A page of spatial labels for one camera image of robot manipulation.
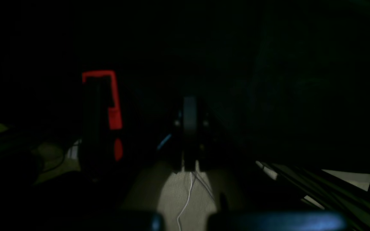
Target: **dark wall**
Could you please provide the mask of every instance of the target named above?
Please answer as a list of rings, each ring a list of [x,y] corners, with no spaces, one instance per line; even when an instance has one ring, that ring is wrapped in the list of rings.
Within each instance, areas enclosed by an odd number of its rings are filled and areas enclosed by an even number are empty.
[[[251,159],[370,171],[363,1],[22,1],[0,19],[2,122],[79,127],[81,71],[112,68],[150,130],[198,95]]]

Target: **cable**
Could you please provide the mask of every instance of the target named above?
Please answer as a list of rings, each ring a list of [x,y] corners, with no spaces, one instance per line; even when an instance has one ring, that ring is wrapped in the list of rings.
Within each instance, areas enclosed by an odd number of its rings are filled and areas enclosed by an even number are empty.
[[[214,196],[213,196],[213,193],[212,191],[210,190],[210,188],[208,187],[207,183],[205,183],[205,181],[203,180],[203,178],[198,174],[198,172],[192,172],[192,174],[194,175],[194,177],[205,187],[205,189],[207,190],[209,196],[211,197],[211,199],[215,202],[215,199],[214,199]]]
[[[176,218],[176,222],[178,223],[178,227],[179,227],[179,231],[182,231],[182,227],[181,227],[181,224],[179,223],[179,217],[182,215],[182,213],[184,212],[186,206],[188,206],[188,203],[189,203],[189,199],[191,198],[191,191],[192,191],[192,187],[194,186],[194,180],[192,179],[192,172],[189,173],[189,177],[191,178],[191,187],[189,188],[189,193],[188,193],[188,200],[186,201],[186,204],[184,206],[184,208],[182,209],[182,211],[179,213],[178,217]]]
[[[47,172],[52,171],[52,170],[56,169],[57,167],[61,166],[61,165],[63,164],[63,162],[65,161],[65,156],[66,156],[66,154],[65,154],[65,153],[63,153],[63,155],[62,155],[62,159],[61,159],[61,162],[60,162],[57,166],[52,167],[52,168],[50,168],[50,169],[47,169],[47,170],[43,171],[42,173],[43,173],[43,174],[44,174],[44,173],[47,173]]]
[[[163,145],[171,138],[172,134],[168,134],[162,141],[161,143],[159,143],[158,147],[157,147],[157,151],[159,151]]]

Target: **white cord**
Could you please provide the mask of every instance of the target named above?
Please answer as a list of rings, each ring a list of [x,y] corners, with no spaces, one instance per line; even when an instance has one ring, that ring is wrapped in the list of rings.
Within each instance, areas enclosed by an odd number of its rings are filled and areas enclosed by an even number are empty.
[[[182,231],[182,227],[181,227],[181,224],[179,223],[179,217],[182,215],[182,213],[184,212],[186,206],[188,206],[188,203],[189,203],[189,199],[191,198],[191,190],[192,190],[192,186],[194,186],[194,180],[192,179],[192,172],[189,173],[189,176],[191,177],[191,187],[189,188],[189,194],[188,194],[188,200],[186,201],[186,204],[184,206],[184,208],[182,209],[182,211],[179,213],[178,217],[176,218],[176,222],[178,223],[178,227],[179,227],[179,231]]]

